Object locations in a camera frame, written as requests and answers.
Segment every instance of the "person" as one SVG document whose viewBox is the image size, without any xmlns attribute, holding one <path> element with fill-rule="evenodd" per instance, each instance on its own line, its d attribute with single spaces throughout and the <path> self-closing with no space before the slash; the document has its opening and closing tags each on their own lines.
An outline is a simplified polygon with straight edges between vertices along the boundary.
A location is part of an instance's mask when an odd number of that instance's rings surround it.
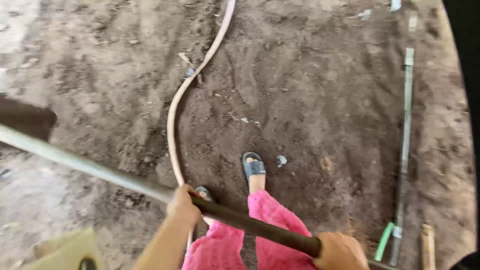
<svg viewBox="0 0 480 270">
<path fill-rule="evenodd" d="M 284 229 L 311 236 L 302 221 L 279 204 L 265 191 L 265 168 L 259 155 L 249 152 L 243 156 L 248 179 L 249 214 L 255 219 Z M 189 185 L 178 188 L 167 210 L 167 217 L 153 240 L 138 258 L 134 270 L 178 269 L 189 232 L 201 218 L 200 210 L 192 204 Z M 198 195 L 212 200 L 204 187 L 196 189 Z M 204 217 L 209 225 L 206 236 L 196 240 L 187 251 L 182 269 L 193 270 L 245 270 L 240 257 L 243 245 L 242 230 L 214 219 Z M 322 241 L 319 258 L 289 247 L 256 238 L 259 270 L 367 270 L 368 261 L 360 243 L 341 233 L 319 233 Z"/>
</svg>

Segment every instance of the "tilled soil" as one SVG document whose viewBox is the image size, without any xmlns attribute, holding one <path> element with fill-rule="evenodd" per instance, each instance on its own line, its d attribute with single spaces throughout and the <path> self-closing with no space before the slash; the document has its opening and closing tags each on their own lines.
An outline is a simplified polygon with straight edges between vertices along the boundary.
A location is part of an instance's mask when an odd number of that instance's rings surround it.
<svg viewBox="0 0 480 270">
<path fill-rule="evenodd" d="M 15 78 L 5 96 L 56 113 L 51 143 L 176 186 L 166 119 L 190 68 L 178 53 L 198 66 L 225 7 L 212 0 L 42 1 L 24 50 L 2 59 Z M 362 20 L 365 9 L 373 12 Z M 409 34 L 413 12 L 419 25 Z M 266 163 L 267 191 L 309 230 L 348 232 L 371 254 L 395 214 L 406 47 L 416 49 L 416 62 L 400 266 L 420 267 L 420 227 L 429 223 L 437 230 L 438 268 L 447 269 L 474 248 L 474 172 L 468 109 L 438 2 L 396 13 L 373 0 L 237 2 L 203 83 L 190 87 L 178 111 L 186 181 L 247 212 L 240 159 L 255 151 Z M 288 160 L 283 166 L 279 155 Z M 2 166 L 20 168 L 18 159 L 5 151 Z M 164 206 L 51 166 L 75 197 L 65 210 L 73 227 L 93 225 L 109 268 L 129 268 Z M 21 177 L 9 181 L 4 190 Z M 2 219 L 19 215 L 8 210 Z M 253 237 L 246 236 L 242 256 L 256 268 Z"/>
</svg>

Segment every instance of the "fuzzy pink pants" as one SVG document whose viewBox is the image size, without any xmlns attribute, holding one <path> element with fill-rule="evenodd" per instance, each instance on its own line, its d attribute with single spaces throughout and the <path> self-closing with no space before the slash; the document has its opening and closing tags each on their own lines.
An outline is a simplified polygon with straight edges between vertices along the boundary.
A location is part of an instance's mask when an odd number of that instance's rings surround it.
<svg viewBox="0 0 480 270">
<path fill-rule="evenodd" d="M 311 236 L 303 222 L 265 190 L 259 190 L 248 197 L 248 208 L 252 218 Z M 243 235 L 242 230 L 214 221 L 207 235 L 192 244 L 182 269 L 245 270 L 240 257 Z M 308 255 L 264 238 L 257 237 L 256 249 L 259 270 L 315 269 Z"/>
</svg>

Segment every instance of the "hand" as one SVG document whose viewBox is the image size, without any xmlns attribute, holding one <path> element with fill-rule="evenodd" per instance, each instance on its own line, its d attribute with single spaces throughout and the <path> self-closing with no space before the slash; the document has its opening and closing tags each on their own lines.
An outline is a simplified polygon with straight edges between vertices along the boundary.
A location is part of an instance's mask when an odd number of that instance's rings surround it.
<svg viewBox="0 0 480 270">
<path fill-rule="evenodd" d="M 368 260 L 360 243 L 342 233 L 319 233 L 320 257 L 313 260 L 321 270 L 367 270 Z"/>
<path fill-rule="evenodd" d="M 177 188 L 173 200 L 168 204 L 167 213 L 169 218 L 181 219 L 180 222 L 188 222 L 193 226 L 200 221 L 201 212 L 193 205 L 189 192 L 193 192 L 193 188 L 187 184 Z"/>
</svg>

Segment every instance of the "green hose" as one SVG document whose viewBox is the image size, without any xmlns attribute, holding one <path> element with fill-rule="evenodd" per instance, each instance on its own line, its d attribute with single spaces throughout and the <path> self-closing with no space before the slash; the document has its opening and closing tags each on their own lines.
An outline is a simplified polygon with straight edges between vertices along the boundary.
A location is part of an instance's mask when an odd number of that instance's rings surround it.
<svg viewBox="0 0 480 270">
<path fill-rule="evenodd" d="M 378 244 L 378 249 L 377 253 L 375 254 L 375 260 L 376 261 L 381 261 L 382 256 L 384 255 L 385 247 L 388 242 L 388 238 L 390 237 L 390 234 L 392 234 L 394 224 L 389 223 L 387 227 L 385 227 L 384 233 L 382 234 L 382 238 L 380 238 L 380 243 Z"/>
</svg>

